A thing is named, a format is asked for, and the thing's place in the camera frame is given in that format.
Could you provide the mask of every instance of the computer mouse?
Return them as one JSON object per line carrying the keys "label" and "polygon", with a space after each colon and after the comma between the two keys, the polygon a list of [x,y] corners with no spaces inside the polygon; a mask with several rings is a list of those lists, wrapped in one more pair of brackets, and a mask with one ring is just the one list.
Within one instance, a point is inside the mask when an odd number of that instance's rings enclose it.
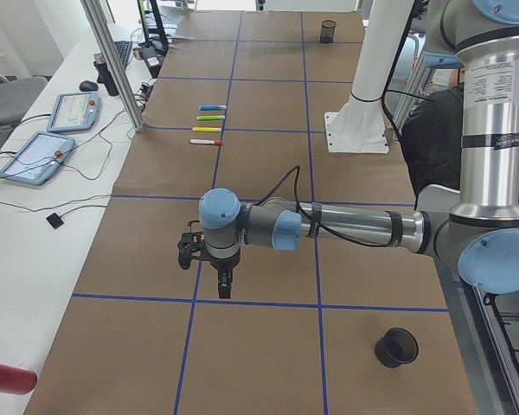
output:
{"label": "computer mouse", "polygon": [[88,93],[89,91],[98,91],[98,84],[91,80],[83,80],[79,84],[79,90],[84,93]]}

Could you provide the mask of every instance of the blue joint cap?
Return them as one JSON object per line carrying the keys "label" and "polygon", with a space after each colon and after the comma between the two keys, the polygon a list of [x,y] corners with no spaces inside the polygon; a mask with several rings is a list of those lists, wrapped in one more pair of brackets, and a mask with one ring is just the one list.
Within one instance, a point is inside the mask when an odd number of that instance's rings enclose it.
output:
{"label": "blue joint cap", "polygon": [[302,215],[290,210],[281,212],[272,233],[272,245],[278,251],[296,251],[302,232]]}
{"label": "blue joint cap", "polygon": [[519,26],[519,0],[473,0],[473,3],[494,22]]}
{"label": "blue joint cap", "polygon": [[425,51],[425,66],[433,69],[461,69],[464,64],[455,54],[437,54]]}
{"label": "blue joint cap", "polygon": [[200,223],[206,229],[221,229],[236,219],[240,212],[240,201],[226,188],[209,190],[198,205]]}
{"label": "blue joint cap", "polygon": [[459,257],[459,276],[468,284],[493,294],[519,290],[519,229],[486,233]]}

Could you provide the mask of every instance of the blue marker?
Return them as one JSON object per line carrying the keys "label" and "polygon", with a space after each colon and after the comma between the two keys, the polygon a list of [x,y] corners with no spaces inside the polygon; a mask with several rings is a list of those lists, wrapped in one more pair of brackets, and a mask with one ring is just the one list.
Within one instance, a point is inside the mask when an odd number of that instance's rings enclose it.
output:
{"label": "blue marker", "polygon": [[216,111],[216,110],[226,110],[226,105],[202,105],[200,107],[200,111]]}

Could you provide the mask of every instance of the marker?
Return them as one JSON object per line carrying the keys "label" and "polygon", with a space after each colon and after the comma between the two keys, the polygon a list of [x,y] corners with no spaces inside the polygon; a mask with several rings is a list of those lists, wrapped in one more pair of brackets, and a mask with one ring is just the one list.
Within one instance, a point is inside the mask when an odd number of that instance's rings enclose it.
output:
{"label": "marker", "polygon": [[221,132],[217,127],[192,127],[193,132]]}
{"label": "marker", "polygon": [[202,145],[221,145],[221,140],[190,140],[191,144],[202,144]]}
{"label": "marker", "polygon": [[215,121],[217,119],[225,119],[224,115],[199,115],[196,121]]}
{"label": "marker", "polygon": [[226,105],[202,105],[199,107],[200,111],[216,111],[216,110],[226,110]]}

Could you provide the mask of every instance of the keyboard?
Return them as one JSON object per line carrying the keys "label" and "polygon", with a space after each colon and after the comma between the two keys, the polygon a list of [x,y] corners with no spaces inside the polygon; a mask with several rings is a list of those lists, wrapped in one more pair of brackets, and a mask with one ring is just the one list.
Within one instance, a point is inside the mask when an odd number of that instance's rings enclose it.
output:
{"label": "keyboard", "polygon": [[[123,68],[127,68],[129,65],[129,60],[131,59],[132,53],[132,41],[115,41],[115,48],[118,50],[119,59],[121,60],[121,64]],[[100,84],[103,84],[104,81],[98,75],[98,79],[96,81]]]}

